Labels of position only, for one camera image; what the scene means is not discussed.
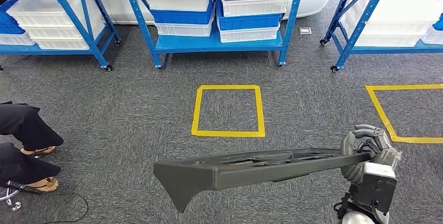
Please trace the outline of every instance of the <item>gray carpet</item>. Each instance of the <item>gray carpet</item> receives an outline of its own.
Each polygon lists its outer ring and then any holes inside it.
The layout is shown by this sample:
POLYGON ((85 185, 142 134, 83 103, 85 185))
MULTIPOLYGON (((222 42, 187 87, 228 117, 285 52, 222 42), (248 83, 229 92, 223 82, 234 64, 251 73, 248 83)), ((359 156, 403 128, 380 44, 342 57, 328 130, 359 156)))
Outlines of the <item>gray carpet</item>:
MULTIPOLYGON (((56 193, 79 193, 89 203, 80 223, 336 223, 332 205, 348 188, 338 169, 281 183, 204 192, 178 215, 152 175, 153 161, 272 148, 338 148, 354 125, 383 126, 365 84, 443 83, 441 55, 353 56, 331 74, 337 59, 318 44, 337 0, 298 19, 287 65, 265 52, 174 54, 155 70, 137 26, 118 26, 124 42, 106 58, 0 57, 0 101, 41 107, 41 116, 65 144, 43 159, 63 168, 56 193), (311 27, 312 35, 299 35, 311 27), (191 135, 196 90, 203 84, 256 84, 261 88, 266 137, 191 135)), ((443 136, 441 91, 377 92, 399 135, 443 136)), ((247 91, 205 92, 200 129, 255 130, 256 108, 247 91)), ((9 136, 2 142, 14 142, 9 136)), ((443 145, 399 144, 400 183, 392 223, 443 223, 443 145)), ((77 196, 18 194, 22 209, 0 204, 0 223, 74 220, 85 211, 77 196)))

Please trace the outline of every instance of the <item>robot finger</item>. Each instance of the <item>robot finger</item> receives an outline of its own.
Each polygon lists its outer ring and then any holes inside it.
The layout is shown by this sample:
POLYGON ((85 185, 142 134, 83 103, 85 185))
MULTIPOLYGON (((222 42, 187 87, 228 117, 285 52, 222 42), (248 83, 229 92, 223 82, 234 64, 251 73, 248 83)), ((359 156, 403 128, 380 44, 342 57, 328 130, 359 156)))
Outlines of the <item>robot finger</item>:
POLYGON ((383 129, 381 129, 381 128, 378 128, 376 126, 371 126, 371 125, 368 125, 368 124, 355 125, 354 128, 356 130, 359 130, 359 129, 369 129, 369 130, 374 130, 374 131, 383 131, 383 129))
POLYGON ((358 129, 352 131, 352 133, 355 135, 356 138, 363 138, 363 137, 377 137, 379 132, 375 130, 370 129, 358 129))

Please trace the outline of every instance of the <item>blue metal shelf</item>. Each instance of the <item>blue metal shelf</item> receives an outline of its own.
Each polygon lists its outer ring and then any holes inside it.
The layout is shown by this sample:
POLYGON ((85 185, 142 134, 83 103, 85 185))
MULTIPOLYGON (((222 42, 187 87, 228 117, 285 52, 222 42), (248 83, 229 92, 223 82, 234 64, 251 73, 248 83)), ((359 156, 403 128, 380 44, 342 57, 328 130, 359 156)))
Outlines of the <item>blue metal shelf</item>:
POLYGON ((283 40, 279 32, 275 40, 221 43, 217 23, 212 24, 209 37, 159 35, 155 47, 157 53, 270 51, 281 50, 282 48, 283 40))
POLYGON ((335 66, 331 66, 331 70, 337 71, 342 69, 346 60, 351 54, 395 54, 395 53, 443 53, 443 45, 424 44, 421 40, 417 42, 414 47, 369 47, 369 46, 355 46, 358 37, 362 33, 365 22, 369 20, 370 16, 374 12, 377 4, 380 0, 370 0, 366 6, 365 11, 360 17, 357 26, 355 27, 351 35, 347 34, 340 24, 340 18, 343 14, 349 10, 358 0, 340 0, 339 5, 335 11, 329 28, 324 38, 320 41, 321 44, 326 44, 333 39, 340 57, 335 66), (346 39, 345 47, 342 47, 337 36, 335 35, 336 29, 339 29, 346 39))
MULTIPOLYGON (((158 54, 161 53, 185 53, 185 52, 228 52, 228 51, 280 51, 278 58, 279 65, 286 64, 286 52, 289 41, 294 30, 294 23, 300 0, 292 0, 292 7, 286 24, 285 35, 282 38, 280 33, 275 40, 255 41, 255 42, 235 42, 221 43, 220 35, 216 24, 213 24, 211 35, 204 37, 178 37, 178 36, 159 36, 155 44, 150 36, 145 19, 141 12, 137 0, 129 0, 137 18, 138 26, 142 31, 143 38, 146 41, 151 53, 153 64, 156 68, 161 68, 161 60, 158 54)), ((146 0, 141 0, 149 9, 146 0)))
POLYGON ((103 16, 104 20, 106 21, 106 26, 102 30, 102 32, 97 36, 96 39, 92 36, 92 28, 91 23, 89 20, 89 13, 88 8, 86 6, 86 0, 80 0, 84 16, 86 18, 86 27, 82 25, 74 11, 72 10, 71 6, 69 5, 67 0, 57 0, 60 5, 64 8, 66 11, 66 14, 69 16, 69 18, 72 20, 73 24, 77 28, 77 30, 80 32, 81 36, 85 40, 85 42, 88 44, 89 49, 87 50, 45 50, 40 49, 40 47, 35 45, 0 45, 0 54, 7 54, 7 55, 69 55, 69 54, 92 54, 94 57, 98 60, 100 63, 100 67, 106 68, 108 70, 112 70, 112 67, 109 66, 109 63, 104 59, 103 54, 106 51, 107 47, 111 43, 111 41, 114 39, 114 42, 116 44, 120 44, 121 38, 116 31, 114 25, 112 24, 111 19, 109 18, 108 13, 104 9, 103 3, 101 0, 94 0, 97 4, 97 7, 99 8, 101 15, 103 16), (104 44, 101 49, 98 48, 97 44, 100 42, 101 38, 103 37, 104 33, 106 31, 110 31, 108 34, 108 37, 104 41, 104 44))

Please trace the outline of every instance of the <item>chair wheel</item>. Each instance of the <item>chair wheel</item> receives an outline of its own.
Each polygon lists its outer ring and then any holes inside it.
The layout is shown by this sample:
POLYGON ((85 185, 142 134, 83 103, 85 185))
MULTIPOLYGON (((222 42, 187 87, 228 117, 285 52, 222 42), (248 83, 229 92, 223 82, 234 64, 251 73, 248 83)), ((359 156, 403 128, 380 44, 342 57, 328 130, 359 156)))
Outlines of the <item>chair wheel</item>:
POLYGON ((13 211, 17 211, 19 210, 21 207, 21 203, 20 202, 15 202, 14 206, 13 206, 13 211))

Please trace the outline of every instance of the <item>shelf wheel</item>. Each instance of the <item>shelf wheel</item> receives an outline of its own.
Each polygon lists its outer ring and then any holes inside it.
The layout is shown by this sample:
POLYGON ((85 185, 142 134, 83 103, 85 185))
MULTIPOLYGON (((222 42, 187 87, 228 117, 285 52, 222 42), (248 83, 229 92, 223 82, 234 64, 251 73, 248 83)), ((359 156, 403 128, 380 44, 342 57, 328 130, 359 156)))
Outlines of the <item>shelf wheel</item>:
POLYGON ((333 73, 336 73, 336 72, 338 72, 340 69, 338 69, 337 68, 337 66, 331 66, 331 71, 333 72, 333 73))

